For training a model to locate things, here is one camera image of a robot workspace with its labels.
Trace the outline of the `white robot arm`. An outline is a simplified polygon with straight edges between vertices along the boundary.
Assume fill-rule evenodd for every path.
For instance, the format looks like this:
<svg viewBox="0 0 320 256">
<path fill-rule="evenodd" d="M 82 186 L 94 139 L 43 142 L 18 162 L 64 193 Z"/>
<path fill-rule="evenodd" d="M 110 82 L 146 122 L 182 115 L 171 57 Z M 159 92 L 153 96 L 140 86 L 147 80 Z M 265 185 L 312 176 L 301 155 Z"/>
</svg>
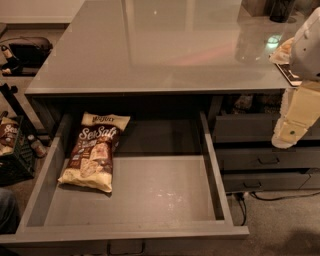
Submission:
<svg viewBox="0 0 320 256">
<path fill-rule="evenodd" d="M 302 83 L 286 89 L 272 145 L 287 149 L 295 145 L 320 118 L 320 7 L 317 7 L 295 36 L 269 57 L 274 64 L 288 64 Z"/>
</svg>

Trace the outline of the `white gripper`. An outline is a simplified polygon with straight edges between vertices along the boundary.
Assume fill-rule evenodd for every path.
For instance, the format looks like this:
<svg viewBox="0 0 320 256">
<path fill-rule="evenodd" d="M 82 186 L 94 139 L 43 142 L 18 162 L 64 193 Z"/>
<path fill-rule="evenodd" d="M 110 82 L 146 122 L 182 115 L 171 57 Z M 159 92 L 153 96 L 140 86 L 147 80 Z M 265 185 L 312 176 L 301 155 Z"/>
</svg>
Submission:
<svg viewBox="0 0 320 256">
<path fill-rule="evenodd" d="M 296 88 L 286 89 L 279 113 L 271 143 L 276 148 L 288 149 L 320 118 L 320 83 L 303 81 Z"/>
</svg>

